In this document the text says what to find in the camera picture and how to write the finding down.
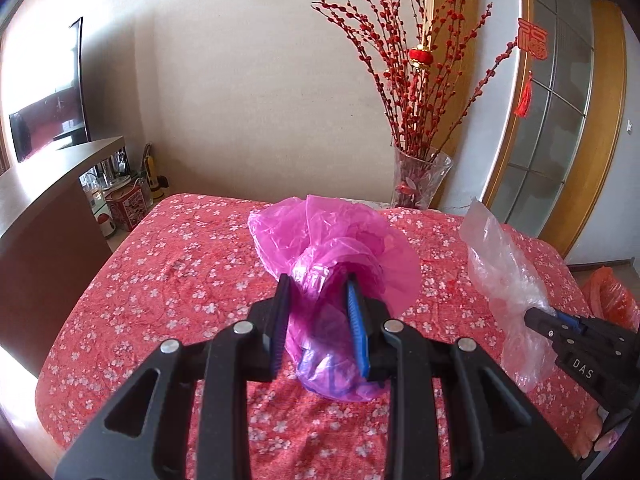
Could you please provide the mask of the right hand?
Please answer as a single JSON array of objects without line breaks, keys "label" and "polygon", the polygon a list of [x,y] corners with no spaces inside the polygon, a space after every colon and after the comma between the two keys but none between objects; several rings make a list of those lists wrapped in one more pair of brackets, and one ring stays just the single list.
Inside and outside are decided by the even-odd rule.
[{"label": "right hand", "polygon": [[599,415],[598,408],[598,404],[591,403],[589,405],[574,443],[570,446],[570,452],[575,460],[587,458],[591,452],[608,451],[616,445],[620,438],[620,432],[616,429],[612,429],[606,434],[602,432],[603,420]]}]

